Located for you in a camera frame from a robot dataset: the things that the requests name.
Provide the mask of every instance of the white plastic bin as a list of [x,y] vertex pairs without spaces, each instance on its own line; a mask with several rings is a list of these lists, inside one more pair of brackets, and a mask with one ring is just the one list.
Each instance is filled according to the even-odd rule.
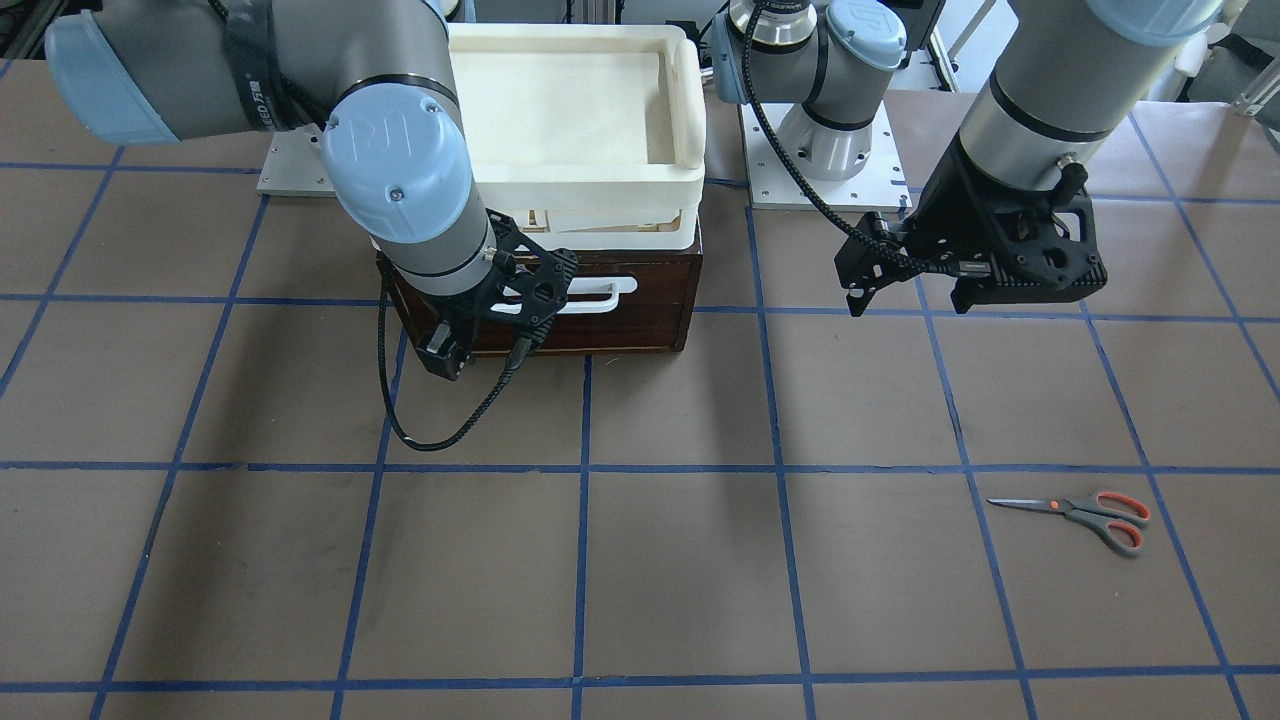
[[547,247],[692,245],[707,109],[684,32],[454,24],[449,51],[486,205]]

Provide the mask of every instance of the scissors blade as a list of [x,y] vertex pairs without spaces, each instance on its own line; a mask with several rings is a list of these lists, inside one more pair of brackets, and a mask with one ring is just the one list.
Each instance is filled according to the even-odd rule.
[[992,505],[998,505],[1000,507],[1014,507],[1016,510],[1030,510],[1032,512],[1052,512],[1055,515],[1061,515],[1069,507],[1064,507],[1061,501],[1057,500],[991,500],[987,502]]

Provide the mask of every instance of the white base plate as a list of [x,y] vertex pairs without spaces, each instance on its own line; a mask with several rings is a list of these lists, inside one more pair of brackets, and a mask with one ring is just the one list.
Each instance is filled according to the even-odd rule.
[[283,197],[333,197],[329,173],[320,158],[320,142],[312,142],[312,126],[271,136],[271,149],[262,161],[262,174],[257,178],[261,195]]
[[[777,129],[791,108],[787,104],[767,102],[764,114]],[[773,152],[750,105],[742,105],[741,118],[746,172],[751,181],[751,206],[762,210],[813,209]],[[827,205],[836,210],[896,211],[911,206],[911,193],[906,191],[906,177],[902,174],[902,163],[897,156],[897,145],[883,104],[876,111],[872,127],[876,140],[860,173],[844,182],[809,181]]]

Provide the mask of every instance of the scissors handle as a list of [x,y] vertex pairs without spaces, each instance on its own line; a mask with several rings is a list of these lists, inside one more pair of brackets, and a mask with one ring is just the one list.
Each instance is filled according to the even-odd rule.
[[[1110,501],[1121,507],[1102,505],[1103,500]],[[1139,528],[1146,528],[1147,521],[1151,520],[1151,510],[1147,510],[1146,505],[1129,497],[1128,495],[1121,495],[1119,492],[1111,492],[1105,489],[1093,493],[1093,497],[1071,500],[1070,503],[1074,505],[1078,510],[1084,510],[1085,512],[1093,512],[1096,515],[1103,515],[1106,518],[1116,518],[1119,520],[1126,520]]]
[[1062,514],[1068,520],[1091,529],[1107,543],[1107,547],[1125,557],[1137,557],[1142,552],[1142,530],[1116,518],[1107,518],[1085,510],[1068,510]]

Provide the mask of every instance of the brown wooden box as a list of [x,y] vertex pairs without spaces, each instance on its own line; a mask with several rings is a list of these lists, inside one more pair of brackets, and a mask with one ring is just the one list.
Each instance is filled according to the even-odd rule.
[[[618,307],[603,315],[557,316],[540,355],[685,348],[703,272],[700,228],[694,245],[685,250],[585,250],[577,256],[577,277],[630,275],[636,279],[636,291],[622,295]],[[509,327],[486,322],[476,341],[476,355],[504,355],[512,342]]]

